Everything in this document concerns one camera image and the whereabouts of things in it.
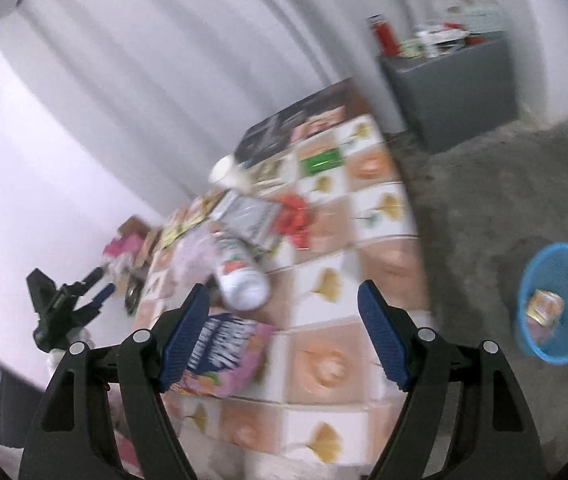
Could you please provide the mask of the clear pink printed bag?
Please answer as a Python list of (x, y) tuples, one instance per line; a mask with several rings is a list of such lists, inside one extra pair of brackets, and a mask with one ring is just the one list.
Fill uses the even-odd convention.
[(200, 226), (189, 230), (174, 248), (171, 263), (174, 282), (183, 288), (206, 284), (214, 274), (216, 260), (217, 249), (209, 229)]

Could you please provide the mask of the red thermos bottle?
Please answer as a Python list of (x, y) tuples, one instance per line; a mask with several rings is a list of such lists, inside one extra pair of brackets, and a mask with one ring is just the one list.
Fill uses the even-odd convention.
[(400, 54), (400, 44), (395, 37), (392, 27), (383, 15), (376, 14), (370, 16), (368, 25), (382, 55), (398, 56)]

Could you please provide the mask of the blue chip bag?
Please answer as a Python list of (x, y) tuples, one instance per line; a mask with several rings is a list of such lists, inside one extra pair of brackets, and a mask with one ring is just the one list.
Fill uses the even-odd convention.
[(193, 396), (224, 399), (249, 386), (275, 328), (229, 312), (209, 315), (192, 356), (170, 388)]

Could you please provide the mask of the grey curtain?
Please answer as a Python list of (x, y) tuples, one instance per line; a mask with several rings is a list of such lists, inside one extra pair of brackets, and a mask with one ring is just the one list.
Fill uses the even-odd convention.
[(354, 78), (383, 102), (366, 19), (389, 0), (0, 0), (0, 50), (151, 207), (203, 192), (246, 131)]

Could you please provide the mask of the cardboard box with clutter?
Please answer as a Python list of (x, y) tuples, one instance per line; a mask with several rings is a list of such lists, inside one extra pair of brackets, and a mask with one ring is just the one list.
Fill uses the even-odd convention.
[(119, 282), (150, 262), (160, 229), (138, 216), (131, 216), (104, 247), (102, 265), (109, 281)]

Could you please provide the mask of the trash inside basket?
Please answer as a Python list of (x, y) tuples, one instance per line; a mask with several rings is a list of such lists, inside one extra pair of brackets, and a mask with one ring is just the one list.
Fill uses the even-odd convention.
[(552, 327), (560, 319), (564, 307), (564, 299), (555, 292), (536, 289), (528, 301), (526, 315), (541, 326)]

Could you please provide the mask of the white paper cup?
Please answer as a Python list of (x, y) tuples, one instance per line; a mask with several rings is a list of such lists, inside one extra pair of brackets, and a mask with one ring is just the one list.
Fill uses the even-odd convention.
[(211, 168), (208, 181), (217, 188), (237, 190), (248, 194), (252, 190), (252, 180), (245, 168), (243, 168), (232, 154), (222, 157)]

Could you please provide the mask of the grey cabinet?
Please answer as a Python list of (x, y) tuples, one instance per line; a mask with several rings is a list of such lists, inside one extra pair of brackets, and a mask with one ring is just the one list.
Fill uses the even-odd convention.
[(518, 118), (510, 45), (503, 34), (438, 58), (381, 56), (406, 128), (442, 153)]

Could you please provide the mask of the white cylindrical can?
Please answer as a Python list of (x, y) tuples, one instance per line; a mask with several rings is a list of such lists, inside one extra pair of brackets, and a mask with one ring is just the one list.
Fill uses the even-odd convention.
[(245, 244), (235, 236), (214, 233), (217, 252), (214, 277), (228, 307), (241, 312), (263, 307), (271, 295), (271, 286)]

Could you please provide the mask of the red foil packet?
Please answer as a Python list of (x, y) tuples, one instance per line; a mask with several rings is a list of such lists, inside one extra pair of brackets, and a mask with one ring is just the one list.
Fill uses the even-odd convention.
[(299, 250), (310, 249), (310, 226), (313, 213), (304, 198), (285, 193), (276, 201), (281, 209), (275, 219), (275, 232), (286, 237)]

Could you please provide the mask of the patterned tablecloth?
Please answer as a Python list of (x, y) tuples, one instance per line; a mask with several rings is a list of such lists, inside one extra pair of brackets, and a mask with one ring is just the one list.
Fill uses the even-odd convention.
[[(304, 177), (300, 162), (338, 148), (342, 166)], [(192, 288), (178, 287), (174, 248), (206, 226), (241, 240), (271, 286), (266, 304), (232, 310), (212, 274), (209, 315), (229, 312), (275, 328), (248, 387), (224, 399), (171, 388), (162, 397), (196, 472), (205, 478), (296, 476), (304, 467), (372, 465), (404, 401), (384, 376), (358, 312), (371, 280), (415, 321), (430, 318), (418, 231), (406, 189), (370, 115), (295, 143), (249, 168), (252, 190), (214, 187), (168, 221), (153, 250), (135, 324), (152, 326)], [(285, 193), (313, 213), (310, 249), (275, 232)]]

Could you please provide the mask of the blue plastic waste basket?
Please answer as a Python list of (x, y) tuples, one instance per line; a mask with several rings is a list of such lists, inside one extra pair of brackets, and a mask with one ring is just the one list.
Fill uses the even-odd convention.
[(514, 316), (520, 350), (553, 365), (568, 364), (568, 243), (552, 243), (527, 259)]

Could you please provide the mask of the green candy packet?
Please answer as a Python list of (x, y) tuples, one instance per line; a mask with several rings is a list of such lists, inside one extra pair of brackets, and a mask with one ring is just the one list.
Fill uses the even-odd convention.
[(312, 177), (340, 166), (342, 166), (342, 155), (338, 148), (331, 148), (303, 159), (300, 162), (300, 171), (304, 177)]

